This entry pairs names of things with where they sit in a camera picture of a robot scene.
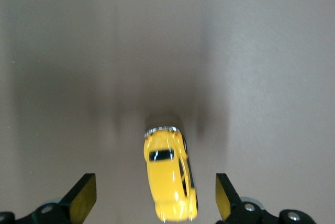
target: gray surface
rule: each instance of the gray surface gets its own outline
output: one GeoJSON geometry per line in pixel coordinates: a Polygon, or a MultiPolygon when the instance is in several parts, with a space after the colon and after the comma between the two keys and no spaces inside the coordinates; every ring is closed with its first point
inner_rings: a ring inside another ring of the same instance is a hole
{"type": "Polygon", "coordinates": [[[277,215],[333,222],[334,0],[0,0],[0,209],[97,174],[86,223],[159,223],[144,117],[178,113],[199,198],[215,173],[277,215]]]}

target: table surface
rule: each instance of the table surface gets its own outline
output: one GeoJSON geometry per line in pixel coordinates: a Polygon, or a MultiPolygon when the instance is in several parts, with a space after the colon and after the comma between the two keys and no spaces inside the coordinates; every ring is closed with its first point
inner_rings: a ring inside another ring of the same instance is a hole
{"type": "Polygon", "coordinates": [[[334,0],[0,0],[0,210],[22,217],[87,172],[85,223],[160,223],[147,114],[184,124],[199,215],[215,174],[274,214],[332,223],[334,0]]]}

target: screw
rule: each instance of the screw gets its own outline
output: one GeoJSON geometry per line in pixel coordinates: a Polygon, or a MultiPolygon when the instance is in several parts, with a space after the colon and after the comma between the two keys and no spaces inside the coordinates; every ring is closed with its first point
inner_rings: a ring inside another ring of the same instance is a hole
{"type": "Polygon", "coordinates": [[[250,212],[253,212],[255,211],[255,207],[253,206],[253,204],[250,204],[250,203],[246,203],[244,208],[247,210],[247,211],[250,211],[250,212]]]}
{"type": "Polygon", "coordinates": [[[45,213],[47,213],[47,212],[50,212],[52,209],[53,209],[53,206],[52,206],[52,205],[46,205],[46,206],[41,210],[41,213],[42,213],[42,214],[45,214],[45,213]]]}
{"type": "Polygon", "coordinates": [[[294,221],[300,220],[300,216],[296,212],[288,212],[287,216],[294,221]]]}

